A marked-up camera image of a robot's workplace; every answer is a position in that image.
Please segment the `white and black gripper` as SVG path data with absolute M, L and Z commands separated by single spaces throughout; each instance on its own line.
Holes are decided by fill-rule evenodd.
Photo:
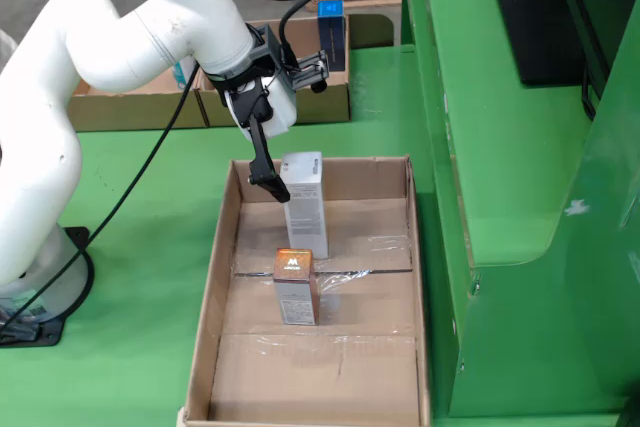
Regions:
M 261 187 L 279 203 L 289 202 L 290 193 L 275 170 L 267 145 L 267 140 L 287 133 L 297 120 L 296 94 L 284 73 L 207 77 L 236 126 L 252 141 L 255 158 L 249 164 L 249 183 Z

